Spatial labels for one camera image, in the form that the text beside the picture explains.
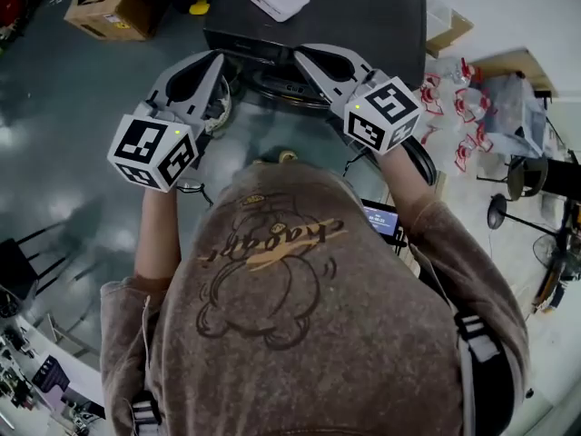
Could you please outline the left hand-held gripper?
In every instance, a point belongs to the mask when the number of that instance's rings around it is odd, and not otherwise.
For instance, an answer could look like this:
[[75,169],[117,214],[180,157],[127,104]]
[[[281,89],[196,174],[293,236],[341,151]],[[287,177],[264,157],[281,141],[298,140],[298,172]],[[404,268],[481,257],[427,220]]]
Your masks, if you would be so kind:
[[[199,161],[209,142],[204,109],[223,64],[224,56],[217,51],[182,59],[160,74],[149,101],[123,116],[107,154],[123,179],[167,193]],[[176,106],[185,110],[180,113]]]

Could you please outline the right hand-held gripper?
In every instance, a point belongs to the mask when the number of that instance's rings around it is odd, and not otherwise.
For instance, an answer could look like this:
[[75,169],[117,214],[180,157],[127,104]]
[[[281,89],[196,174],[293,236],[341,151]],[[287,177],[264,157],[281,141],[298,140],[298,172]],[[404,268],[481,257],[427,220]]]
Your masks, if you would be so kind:
[[[370,71],[357,53],[336,45],[300,45],[294,59],[311,86],[331,104],[331,111],[343,120],[343,133],[373,153],[387,154],[414,132],[421,102],[398,77],[379,69]],[[366,75],[347,95],[358,72]]]

